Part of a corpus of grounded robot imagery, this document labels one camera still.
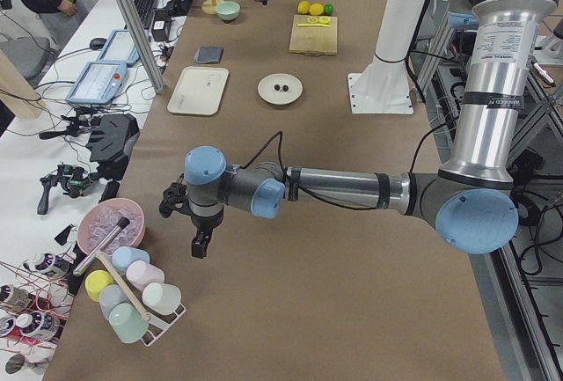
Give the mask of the beige round plate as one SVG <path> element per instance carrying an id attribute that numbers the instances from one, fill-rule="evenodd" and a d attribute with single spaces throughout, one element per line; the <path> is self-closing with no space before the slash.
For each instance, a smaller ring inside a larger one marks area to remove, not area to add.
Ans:
<path id="1" fill-rule="evenodd" d="M 280 91 L 276 91 L 274 86 L 278 84 Z M 287 85 L 288 92 L 284 92 L 282 87 Z M 259 96 L 270 105 L 286 106 L 297 101 L 303 93 L 302 82 L 295 76 L 286 73 L 274 73 L 263 77 L 258 83 Z"/>

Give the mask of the white rabbit tray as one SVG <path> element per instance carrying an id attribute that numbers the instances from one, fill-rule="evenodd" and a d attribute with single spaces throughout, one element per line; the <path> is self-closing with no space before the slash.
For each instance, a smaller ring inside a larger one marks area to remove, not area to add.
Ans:
<path id="1" fill-rule="evenodd" d="M 172 114 L 215 114 L 221 104 L 228 77 L 229 71 L 225 68 L 184 68 L 168 102 L 167 110 Z"/>

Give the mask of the yellow lemon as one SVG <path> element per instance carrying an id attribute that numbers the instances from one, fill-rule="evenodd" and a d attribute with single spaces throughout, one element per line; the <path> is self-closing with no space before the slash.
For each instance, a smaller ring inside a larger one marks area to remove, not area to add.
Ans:
<path id="1" fill-rule="evenodd" d="M 312 16 L 322 16 L 325 13 L 325 6 L 321 3 L 310 5 L 309 14 Z"/>
<path id="2" fill-rule="evenodd" d="M 297 6 L 297 12 L 301 15 L 307 15 L 310 12 L 311 4 L 309 1 L 303 0 Z"/>

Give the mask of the mint green bowl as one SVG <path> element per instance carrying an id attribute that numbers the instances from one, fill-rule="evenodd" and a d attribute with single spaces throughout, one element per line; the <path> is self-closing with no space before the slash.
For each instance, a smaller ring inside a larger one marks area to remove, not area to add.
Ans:
<path id="1" fill-rule="evenodd" d="M 222 1 L 216 5 L 216 15 L 223 22 L 234 21 L 238 18 L 240 11 L 240 4 L 234 1 Z"/>

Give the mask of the wooden cutting board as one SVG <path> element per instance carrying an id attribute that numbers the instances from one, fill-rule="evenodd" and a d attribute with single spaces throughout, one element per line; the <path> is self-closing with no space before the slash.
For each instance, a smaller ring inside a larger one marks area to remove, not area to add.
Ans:
<path id="1" fill-rule="evenodd" d="M 295 15 L 289 39 L 289 52 L 303 55 L 337 55 L 338 53 L 338 18 L 331 19 L 329 28 L 297 27 L 299 23 L 307 23 L 309 15 Z"/>

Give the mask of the pink cup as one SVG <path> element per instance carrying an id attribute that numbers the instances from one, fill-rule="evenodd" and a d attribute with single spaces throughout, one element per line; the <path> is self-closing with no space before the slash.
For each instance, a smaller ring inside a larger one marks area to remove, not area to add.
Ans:
<path id="1" fill-rule="evenodd" d="M 126 278 L 136 289 L 143 291 L 153 282 L 163 283 L 165 281 L 165 273 L 162 269 L 149 262 L 136 260 L 128 266 Z"/>

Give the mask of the grey folded cloth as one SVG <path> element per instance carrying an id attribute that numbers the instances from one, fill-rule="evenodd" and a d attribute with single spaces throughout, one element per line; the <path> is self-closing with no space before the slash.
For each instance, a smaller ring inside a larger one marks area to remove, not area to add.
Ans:
<path id="1" fill-rule="evenodd" d="M 199 64 L 219 63 L 223 56 L 223 47 L 201 46 L 194 54 L 194 62 Z"/>

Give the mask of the white cup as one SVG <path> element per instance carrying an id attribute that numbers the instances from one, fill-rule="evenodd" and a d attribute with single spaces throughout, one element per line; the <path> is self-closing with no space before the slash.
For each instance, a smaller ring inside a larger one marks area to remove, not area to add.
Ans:
<path id="1" fill-rule="evenodd" d="M 179 307 L 181 291 L 172 284 L 153 282 L 144 288 L 142 300 L 153 311 L 162 315 L 169 315 L 174 313 Z"/>

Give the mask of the metal tongs in bowl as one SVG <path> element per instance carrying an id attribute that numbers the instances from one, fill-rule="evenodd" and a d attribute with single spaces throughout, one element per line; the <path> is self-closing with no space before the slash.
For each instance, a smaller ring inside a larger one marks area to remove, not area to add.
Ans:
<path id="1" fill-rule="evenodd" d="M 82 275 L 85 270 L 91 265 L 92 261 L 95 260 L 100 252 L 109 245 L 115 238 L 117 238 L 120 233 L 128 227 L 130 220 L 126 217 L 121 217 L 117 224 L 102 238 L 102 240 L 88 253 L 83 259 L 81 259 L 72 270 L 74 276 Z"/>

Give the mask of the blue cup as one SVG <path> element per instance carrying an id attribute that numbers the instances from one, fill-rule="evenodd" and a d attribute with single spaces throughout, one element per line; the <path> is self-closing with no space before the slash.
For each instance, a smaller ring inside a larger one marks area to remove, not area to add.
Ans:
<path id="1" fill-rule="evenodd" d="M 121 246 L 112 254 L 113 267 L 120 275 L 126 274 L 128 267 L 137 260 L 150 263 L 150 255 L 143 249 L 130 246 Z"/>

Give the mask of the pastel cup rack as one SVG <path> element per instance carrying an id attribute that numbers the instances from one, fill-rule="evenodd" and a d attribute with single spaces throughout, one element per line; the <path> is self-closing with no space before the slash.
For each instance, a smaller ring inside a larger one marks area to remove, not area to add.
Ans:
<path id="1" fill-rule="evenodd" d="M 187 308 L 180 303 L 176 311 L 169 315 L 153 313 L 145 308 L 137 295 L 129 288 L 128 284 L 123 280 L 121 275 L 113 267 L 107 254 L 100 252 L 97 259 L 111 274 L 116 284 L 118 284 L 127 295 L 129 303 L 132 304 L 141 314 L 142 318 L 149 322 L 148 331 L 139 340 L 145 347 L 153 346 L 176 324 L 180 318 L 187 313 Z"/>

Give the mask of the pink bowl with ice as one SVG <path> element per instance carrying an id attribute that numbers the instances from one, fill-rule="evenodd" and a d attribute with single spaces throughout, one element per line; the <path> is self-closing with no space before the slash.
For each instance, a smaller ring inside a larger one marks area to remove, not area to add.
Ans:
<path id="1" fill-rule="evenodd" d="M 85 254 L 90 253 L 123 217 L 129 220 L 129 224 L 104 248 L 104 251 L 111 255 L 121 246 L 139 246 L 145 233 L 142 208 L 130 199 L 113 198 L 96 205 L 79 224 L 77 243 L 80 250 Z"/>

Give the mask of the grey cup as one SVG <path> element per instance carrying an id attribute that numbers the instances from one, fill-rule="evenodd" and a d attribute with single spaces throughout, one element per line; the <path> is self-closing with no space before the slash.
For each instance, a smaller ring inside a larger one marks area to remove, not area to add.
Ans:
<path id="1" fill-rule="evenodd" d="M 99 294 L 99 306 L 106 320 L 111 311 L 119 304 L 128 303 L 128 297 L 118 284 L 111 284 L 103 288 Z"/>

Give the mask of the yellow cup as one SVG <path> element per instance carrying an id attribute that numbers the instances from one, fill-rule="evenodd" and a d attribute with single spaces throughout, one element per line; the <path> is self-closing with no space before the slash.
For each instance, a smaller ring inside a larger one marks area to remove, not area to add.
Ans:
<path id="1" fill-rule="evenodd" d="M 106 270 L 95 270 L 90 272 L 85 278 L 85 289 L 88 297 L 98 302 L 103 289 L 114 284 L 114 279 Z"/>

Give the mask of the black keyboard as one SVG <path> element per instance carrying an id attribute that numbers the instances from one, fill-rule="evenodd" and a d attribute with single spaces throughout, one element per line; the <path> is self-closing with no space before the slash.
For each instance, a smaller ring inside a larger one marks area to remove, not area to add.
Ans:
<path id="1" fill-rule="evenodd" d="M 145 30 L 150 29 L 157 0 L 134 0 L 135 9 Z"/>

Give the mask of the mint cup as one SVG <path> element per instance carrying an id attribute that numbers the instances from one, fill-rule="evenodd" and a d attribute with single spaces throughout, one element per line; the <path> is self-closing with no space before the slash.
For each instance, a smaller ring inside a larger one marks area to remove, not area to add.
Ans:
<path id="1" fill-rule="evenodd" d="M 108 321 L 121 342 L 126 344 L 139 341 L 149 328 L 149 322 L 130 303 L 116 305 L 111 310 Z"/>

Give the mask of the black controller stand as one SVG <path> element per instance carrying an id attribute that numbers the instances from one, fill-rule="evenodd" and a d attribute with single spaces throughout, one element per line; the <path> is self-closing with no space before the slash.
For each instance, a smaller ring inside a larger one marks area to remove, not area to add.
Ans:
<path id="1" fill-rule="evenodd" d="M 117 195 L 139 136 L 137 120 L 131 114 L 104 115 L 91 130 L 86 148 L 91 152 L 90 161 L 98 166 L 90 178 L 92 181 L 107 180 L 100 202 Z"/>

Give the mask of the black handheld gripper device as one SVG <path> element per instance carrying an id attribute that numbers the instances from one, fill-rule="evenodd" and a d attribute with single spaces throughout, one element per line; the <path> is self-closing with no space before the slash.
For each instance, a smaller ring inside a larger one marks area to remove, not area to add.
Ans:
<path id="1" fill-rule="evenodd" d="M 84 196 L 85 191 L 91 184 L 99 179 L 97 172 L 87 172 L 82 166 L 59 164 L 55 173 L 40 178 L 43 193 L 37 206 L 37 214 L 47 214 L 51 188 L 60 185 L 65 195 L 76 199 Z"/>

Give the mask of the blue teach pendant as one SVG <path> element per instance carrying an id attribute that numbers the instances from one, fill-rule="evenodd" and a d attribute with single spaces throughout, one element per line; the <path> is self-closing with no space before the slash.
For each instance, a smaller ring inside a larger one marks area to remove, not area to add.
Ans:
<path id="1" fill-rule="evenodd" d="M 127 66 L 135 64 L 139 60 L 139 54 L 129 30 L 113 30 L 102 47 L 98 59 L 124 62 Z"/>
<path id="2" fill-rule="evenodd" d="M 124 62 L 88 62 L 69 91 L 66 102 L 80 106 L 108 104 L 121 88 L 127 73 Z"/>

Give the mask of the computer mouse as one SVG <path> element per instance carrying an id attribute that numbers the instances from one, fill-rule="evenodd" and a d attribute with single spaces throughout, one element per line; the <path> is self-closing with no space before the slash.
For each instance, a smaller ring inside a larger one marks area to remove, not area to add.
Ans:
<path id="1" fill-rule="evenodd" d="M 102 49 L 106 44 L 106 38 L 94 38 L 89 43 L 89 49 L 93 51 L 98 51 Z"/>

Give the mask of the bottle rack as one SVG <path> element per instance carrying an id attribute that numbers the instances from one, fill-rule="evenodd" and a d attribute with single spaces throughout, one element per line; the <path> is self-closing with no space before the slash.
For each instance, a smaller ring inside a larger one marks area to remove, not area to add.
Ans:
<path id="1" fill-rule="evenodd" d="M 68 277 L 49 279 L 29 270 L 24 263 L 12 265 L 1 261 L 1 349 L 30 355 L 41 349 L 53 350 L 58 345 L 73 296 L 68 290 Z M 44 312 L 58 319 L 61 327 L 50 340 L 24 336 L 15 325 L 20 314 Z"/>

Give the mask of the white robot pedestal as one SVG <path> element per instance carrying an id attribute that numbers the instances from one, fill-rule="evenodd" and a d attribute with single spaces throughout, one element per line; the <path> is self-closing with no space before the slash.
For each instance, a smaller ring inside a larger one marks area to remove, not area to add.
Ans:
<path id="1" fill-rule="evenodd" d="M 353 114 L 412 114 L 406 58 L 425 0 L 387 0 L 372 63 L 350 73 Z"/>

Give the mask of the aluminium frame post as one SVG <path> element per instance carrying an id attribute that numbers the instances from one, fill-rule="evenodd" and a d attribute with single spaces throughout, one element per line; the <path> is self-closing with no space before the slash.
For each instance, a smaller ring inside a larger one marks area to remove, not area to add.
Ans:
<path id="1" fill-rule="evenodd" d="M 156 94 L 160 94 L 165 82 L 156 64 L 154 56 L 147 40 L 142 22 L 136 11 L 134 0 L 116 0 L 121 16 L 124 18 L 135 48 L 140 56 L 141 62 Z"/>

